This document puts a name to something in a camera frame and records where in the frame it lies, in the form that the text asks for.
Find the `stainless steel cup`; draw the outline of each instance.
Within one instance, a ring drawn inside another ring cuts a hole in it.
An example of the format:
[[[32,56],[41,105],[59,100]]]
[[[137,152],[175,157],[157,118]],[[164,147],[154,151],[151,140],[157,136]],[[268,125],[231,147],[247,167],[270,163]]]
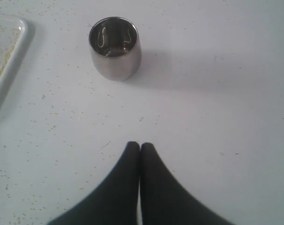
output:
[[[90,31],[89,43],[96,69],[109,80],[126,80],[141,64],[138,30],[127,19],[108,17],[100,20]]]

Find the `white table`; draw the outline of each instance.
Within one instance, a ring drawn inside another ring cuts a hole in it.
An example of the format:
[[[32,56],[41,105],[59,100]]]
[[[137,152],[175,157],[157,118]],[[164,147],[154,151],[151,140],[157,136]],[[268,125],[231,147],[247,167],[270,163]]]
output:
[[[229,221],[284,225],[284,0],[11,0],[0,13],[32,38],[0,110],[0,225],[65,212],[131,140]],[[113,15],[140,33],[127,82],[90,58],[91,25]]]

